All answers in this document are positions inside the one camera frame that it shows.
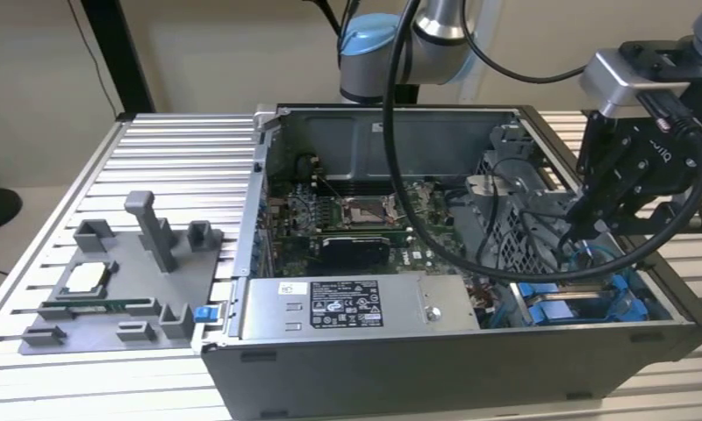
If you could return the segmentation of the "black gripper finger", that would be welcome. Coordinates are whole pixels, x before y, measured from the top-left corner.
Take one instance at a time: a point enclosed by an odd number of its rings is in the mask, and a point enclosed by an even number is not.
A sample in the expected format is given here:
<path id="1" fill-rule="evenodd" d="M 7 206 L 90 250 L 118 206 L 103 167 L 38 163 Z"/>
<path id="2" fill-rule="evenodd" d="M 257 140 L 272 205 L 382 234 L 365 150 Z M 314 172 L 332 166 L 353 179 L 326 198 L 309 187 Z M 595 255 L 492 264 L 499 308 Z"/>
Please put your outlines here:
<path id="1" fill-rule="evenodd" d="M 639 208 L 639 196 L 624 197 L 620 201 L 611 197 L 597 205 L 595 216 L 611 232 L 640 232 L 640 219 L 636 217 Z"/>
<path id="2" fill-rule="evenodd" d="M 564 214 L 568 239 L 595 239 L 604 233 L 606 225 L 601 215 L 601 195 L 599 193 L 581 193 L 573 197 Z"/>

